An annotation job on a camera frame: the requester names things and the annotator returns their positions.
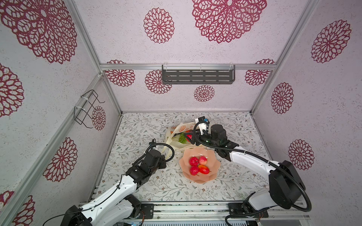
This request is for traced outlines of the cream plastic fruit bag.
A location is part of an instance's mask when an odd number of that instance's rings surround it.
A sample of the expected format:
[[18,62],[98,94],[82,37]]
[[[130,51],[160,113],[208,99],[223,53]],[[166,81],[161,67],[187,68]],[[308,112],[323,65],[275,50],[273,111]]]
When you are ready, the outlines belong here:
[[170,145],[173,148],[175,155],[178,155],[185,149],[196,147],[196,145],[192,145],[189,142],[187,144],[178,142],[180,134],[183,133],[185,135],[186,133],[193,132],[195,124],[196,123],[194,122],[180,123],[177,126],[168,127],[166,129],[164,143]]

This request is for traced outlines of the red yellow peach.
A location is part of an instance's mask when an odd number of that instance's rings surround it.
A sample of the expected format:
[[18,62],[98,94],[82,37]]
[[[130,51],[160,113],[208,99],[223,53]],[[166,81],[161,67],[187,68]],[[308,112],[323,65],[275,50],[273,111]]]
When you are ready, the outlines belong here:
[[199,165],[206,165],[207,164],[207,158],[205,156],[199,157]]

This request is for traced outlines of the red yellow mango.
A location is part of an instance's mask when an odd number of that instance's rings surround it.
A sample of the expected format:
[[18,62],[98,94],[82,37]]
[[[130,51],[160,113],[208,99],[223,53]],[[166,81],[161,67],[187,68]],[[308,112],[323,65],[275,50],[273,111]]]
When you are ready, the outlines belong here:
[[210,169],[205,165],[199,165],[198,169],[199,169],[199,172],[202,173],[202,174],[207,175],[207,174],[210,173]]

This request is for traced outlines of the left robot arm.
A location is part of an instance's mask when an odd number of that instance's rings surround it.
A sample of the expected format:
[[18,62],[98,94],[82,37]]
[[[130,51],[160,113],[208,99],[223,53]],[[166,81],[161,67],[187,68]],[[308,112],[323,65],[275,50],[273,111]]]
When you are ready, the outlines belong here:
[[93,201],[77,208],[69,208],[62,226],[112,226],[118,221],[140,212],[141,201],[133,193],[148,182],[158,169],[166,168],[166,157],[155,149],[147,151],[137,160],[120,181]]

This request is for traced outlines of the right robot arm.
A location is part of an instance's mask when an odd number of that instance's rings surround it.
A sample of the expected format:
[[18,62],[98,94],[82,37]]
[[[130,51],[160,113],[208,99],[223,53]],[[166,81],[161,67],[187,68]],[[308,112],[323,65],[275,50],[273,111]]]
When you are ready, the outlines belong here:
[[192,129],[191,143],[214,149],[221,158],[242,165],[268,180],[268,188],[249,195],[243,201],[247,214],[253,215],[275,206],[311,211],[312,203],[305,185],[291,162],[267,160],[249,152],[230,141],[222,125],[209,126],[206,121],[196,123]]

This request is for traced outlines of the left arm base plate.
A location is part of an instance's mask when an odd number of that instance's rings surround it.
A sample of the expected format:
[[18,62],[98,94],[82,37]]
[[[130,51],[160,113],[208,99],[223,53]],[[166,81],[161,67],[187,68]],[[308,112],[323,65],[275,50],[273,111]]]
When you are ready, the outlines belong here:
[[128,217],[129,219],[152,219],[154,214],[153,203],[143,203],[134,195],[128,195],[125,197],[125,200],[128,201],[133,210]]

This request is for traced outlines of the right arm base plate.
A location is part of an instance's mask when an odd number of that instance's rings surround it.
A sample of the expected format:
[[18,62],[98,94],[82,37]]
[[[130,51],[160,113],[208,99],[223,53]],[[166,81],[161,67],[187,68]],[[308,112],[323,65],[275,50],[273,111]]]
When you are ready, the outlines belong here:
[[267,218],[269,214],[268,209],[255,210],[249,203],[249,199],[255,192],[251,193],[245,200],[242,202],[231,202],[228,203],[229,215],[228,217],[246,217],[246,218]]

